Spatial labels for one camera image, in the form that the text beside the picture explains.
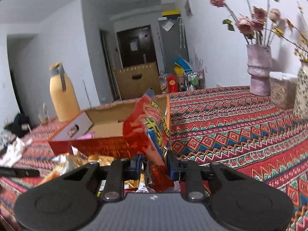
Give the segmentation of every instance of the snack wrapper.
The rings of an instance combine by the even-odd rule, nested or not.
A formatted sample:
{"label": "snack wrapper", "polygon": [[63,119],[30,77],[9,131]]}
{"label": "snack wrapper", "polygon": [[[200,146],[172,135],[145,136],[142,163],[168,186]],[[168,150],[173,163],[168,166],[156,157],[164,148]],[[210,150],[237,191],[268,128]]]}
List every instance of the snack wrapper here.
{"label": "snack wrapper", "polygon": [[154,95],[153,90],[148,90],[136,103],[133,113],[124,121],[123,136],[133,153],[147,157],[152,178],[147,186],[162,192],[174,187],[164,162],[170,148],[170,133]]}

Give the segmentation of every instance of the speckled vase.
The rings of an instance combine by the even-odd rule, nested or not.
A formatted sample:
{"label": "speckled vase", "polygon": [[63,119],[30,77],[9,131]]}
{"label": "speckled vase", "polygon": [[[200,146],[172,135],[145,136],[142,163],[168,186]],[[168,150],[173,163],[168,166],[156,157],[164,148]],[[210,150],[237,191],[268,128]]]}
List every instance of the speckled vase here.
{"label": "speckled vase", "polygon": [[294,115],[302,120],[308,119],[308,63],[301,62],[296,85]]}
{"label": "speckled vase", "polygon": [[259,96],[270,95],[270,71],[272,53],[268,46],[260,44],[247,45],[248,73],[251,75],[250,92]]}

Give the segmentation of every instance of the table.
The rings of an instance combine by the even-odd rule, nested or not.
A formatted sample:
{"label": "table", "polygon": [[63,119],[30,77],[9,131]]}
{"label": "table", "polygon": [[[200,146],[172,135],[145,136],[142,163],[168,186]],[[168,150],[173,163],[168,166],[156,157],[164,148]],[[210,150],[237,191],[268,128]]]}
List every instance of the table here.
{"label": "table", "polygon": [[[292,199],[294,217],[288,231],[308,228],[308,126],[249,93],[249,87],[224,87],[170,94],[172,149],[179,158],[206,165],[220,161],[276,187]],[[24,138],[33,144],[15,167],[32,167],[44,176],[53,169],[47,139],[61,124],[39,126]],[[41,178],[1,178],[1,216],[14,230],[13,206],[19,194]],[[208,194],[209,188],[204,185]]]}

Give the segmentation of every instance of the dark brown door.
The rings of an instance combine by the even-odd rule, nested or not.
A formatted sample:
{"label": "dark brown door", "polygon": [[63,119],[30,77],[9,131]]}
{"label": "dark brown door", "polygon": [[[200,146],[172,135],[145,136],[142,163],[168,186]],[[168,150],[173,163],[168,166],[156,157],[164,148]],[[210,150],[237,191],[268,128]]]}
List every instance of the dark brown door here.
{"label": "dark brown door", "polygon": [[117,37],[123,68],[157,62],[150,25],[118,32]]}

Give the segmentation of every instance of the screw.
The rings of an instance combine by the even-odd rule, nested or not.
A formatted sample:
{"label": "screw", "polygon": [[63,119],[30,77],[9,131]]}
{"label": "screw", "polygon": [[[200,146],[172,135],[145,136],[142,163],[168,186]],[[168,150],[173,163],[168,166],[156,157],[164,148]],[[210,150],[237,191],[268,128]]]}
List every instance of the screw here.
{"label": "screw", "polygon": [[198,191],[192,191],[188,194],[188,197],[192,200],[200,200],[203,198],[203,194]]}
{"label": "screw", "polygon": [[108,192],[104,195],[107,200],[116,200],[120,197],[120,194],[114,191]]}

